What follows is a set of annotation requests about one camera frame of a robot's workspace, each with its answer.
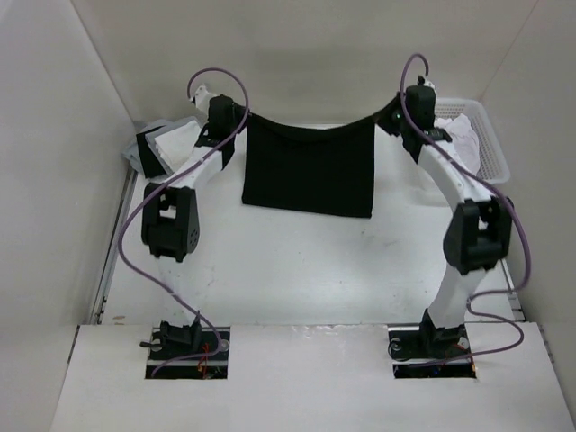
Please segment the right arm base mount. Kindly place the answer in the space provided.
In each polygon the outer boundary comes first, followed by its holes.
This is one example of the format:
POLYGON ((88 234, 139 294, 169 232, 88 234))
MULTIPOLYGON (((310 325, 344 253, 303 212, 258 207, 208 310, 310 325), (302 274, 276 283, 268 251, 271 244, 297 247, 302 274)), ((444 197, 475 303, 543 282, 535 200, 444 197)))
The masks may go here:
POLYGON ((425 312, 419 324, 389 326, 388 337, 396 379, 476 378, 464 324, 436 328, 425 312))

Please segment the white folded tank top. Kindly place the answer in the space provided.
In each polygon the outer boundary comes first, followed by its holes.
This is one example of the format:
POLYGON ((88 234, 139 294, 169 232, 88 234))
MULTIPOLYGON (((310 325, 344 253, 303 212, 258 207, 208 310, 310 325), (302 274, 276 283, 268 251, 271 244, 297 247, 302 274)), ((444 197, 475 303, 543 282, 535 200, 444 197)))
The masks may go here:
POLYGON ((201 125, 191 120, 154 138, 160 158, 172 172, 177 171, 190 158, 201 130, 201 125))

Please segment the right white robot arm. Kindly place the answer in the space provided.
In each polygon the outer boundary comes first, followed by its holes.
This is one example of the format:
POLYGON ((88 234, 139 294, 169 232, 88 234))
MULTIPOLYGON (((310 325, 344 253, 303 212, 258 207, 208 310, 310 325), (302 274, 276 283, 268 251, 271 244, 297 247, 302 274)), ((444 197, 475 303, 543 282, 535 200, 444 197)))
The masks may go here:
POLYGON ((443 239, 445 274, 425 309, 417 342, 438 356, 464 334, 466 307, 486 274, 509 251, 511 216, 490 190, 458 169, 463 163, 445 130, 435 126, 436 93, 411 85, 387 106, 380 127, 402 138, 402 146, 426 172, 452 211, 443 239))

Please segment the black tank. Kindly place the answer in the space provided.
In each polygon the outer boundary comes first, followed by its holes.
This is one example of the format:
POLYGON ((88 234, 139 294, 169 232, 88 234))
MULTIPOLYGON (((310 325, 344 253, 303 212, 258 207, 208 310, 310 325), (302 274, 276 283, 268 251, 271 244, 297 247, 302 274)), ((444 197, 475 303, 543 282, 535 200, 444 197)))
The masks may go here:
POLYGON ((375 116, 329 129, 247 117, 245 205, 369 219, 375 188, 375 116))
POLYGON ((167 171, 150 148, 146 136, 146 132, 141 132, 136 135, 137 149, 139 152, 139 160, 142 166, 143 175, 147 179, 165 176, 167 171))

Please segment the grey folded tank top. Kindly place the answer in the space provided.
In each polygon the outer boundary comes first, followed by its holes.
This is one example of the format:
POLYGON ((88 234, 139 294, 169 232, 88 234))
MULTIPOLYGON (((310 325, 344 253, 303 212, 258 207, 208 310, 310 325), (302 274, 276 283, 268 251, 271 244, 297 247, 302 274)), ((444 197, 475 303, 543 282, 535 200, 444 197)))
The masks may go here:
MULTIPOLYGON (((154 138, 156 138, 162 133, 171 131, 172 129, 175 129, 178 126, 186 124, 191 120, 196 120, 202 126, 202 123, 198 121, 195 117, 184 117, 183 119, 178 121, 169 121, 166 119, 160 119, 146 124, 143 127, 143 129, 138 132, 138 133, 141 132, 147 133, 146 139, 150 145, 150 148, 158 157, 158 160, 161 162, 162 166, 166 170, 166 175, 161 177, 171 176, 174 172, 172 172, 170 168, 167 166, 167 164, 160 158, 154 138)), ((129 161, 131 167, 134 170, 143 175, 143 170, 140 163, 140 156, 137 149, 136 136, 133 139, 133 141, 128 145, 128 147, 122 152, 122 155, 129 161)))

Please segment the black folded tank top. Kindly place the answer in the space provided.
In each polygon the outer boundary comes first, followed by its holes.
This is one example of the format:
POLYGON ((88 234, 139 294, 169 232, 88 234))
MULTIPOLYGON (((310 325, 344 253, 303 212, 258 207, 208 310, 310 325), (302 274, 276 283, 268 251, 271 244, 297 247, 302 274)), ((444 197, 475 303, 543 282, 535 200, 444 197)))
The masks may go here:
POLYGON ((141 132, 136 135, 137 149, 139 152, 139 160, 142 166, 143 175, 147 179, 165 176, 167 171, 150 148, 146 136, 146 132, 141 132))

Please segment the white plastic basket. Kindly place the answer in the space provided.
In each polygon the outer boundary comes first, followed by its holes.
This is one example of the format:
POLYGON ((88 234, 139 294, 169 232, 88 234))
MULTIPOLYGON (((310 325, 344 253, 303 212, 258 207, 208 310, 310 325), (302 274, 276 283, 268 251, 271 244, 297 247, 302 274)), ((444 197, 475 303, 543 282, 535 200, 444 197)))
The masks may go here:
POLYGON ((461 98, 438 98, 436 117, 453 119, 466 115, 480 140, 481 167, 477 176, 493 185, 505 184, 510 179, 508 163, 488 114, 481 103, 461 98))

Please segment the white crumpled tank top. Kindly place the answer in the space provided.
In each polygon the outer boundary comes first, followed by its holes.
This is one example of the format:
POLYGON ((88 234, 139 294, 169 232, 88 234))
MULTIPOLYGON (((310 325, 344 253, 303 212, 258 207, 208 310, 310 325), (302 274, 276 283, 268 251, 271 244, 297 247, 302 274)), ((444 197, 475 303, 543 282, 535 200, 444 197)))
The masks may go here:
POLYGON ((464 114, 453 119, 437 117, 435 126, 444 129, 451 136, 464 166, 473 175, 477 175, 481 167, 480 140, 470 119, 464 114))

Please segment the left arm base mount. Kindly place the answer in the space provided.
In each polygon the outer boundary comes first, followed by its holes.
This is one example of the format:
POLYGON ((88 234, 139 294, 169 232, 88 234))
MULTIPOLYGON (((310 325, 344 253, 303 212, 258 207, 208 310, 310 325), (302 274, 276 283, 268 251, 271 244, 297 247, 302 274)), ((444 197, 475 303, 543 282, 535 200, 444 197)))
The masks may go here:
POLYGON ((214 331, 199 319, 175 326, 161 321, 148 340, 139 346, 148 350, 145 378, 149 380, 226 380, 230 356, 230 328, 217 328, 223 349, 214 331))

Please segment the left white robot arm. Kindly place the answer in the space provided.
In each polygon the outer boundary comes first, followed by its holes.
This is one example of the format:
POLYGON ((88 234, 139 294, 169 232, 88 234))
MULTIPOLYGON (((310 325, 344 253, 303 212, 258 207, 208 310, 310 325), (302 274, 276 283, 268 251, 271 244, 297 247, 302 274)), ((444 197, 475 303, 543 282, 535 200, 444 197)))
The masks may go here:
POLYGON ((192 154, 184 167, 162 183, 146 185, 140 235, 153 257, 181 263, 195 251, 200 240, 198 190, 231 161, 244 114, 245 108, 230 97, 213 97, 208 121, 193 133, 192 154))

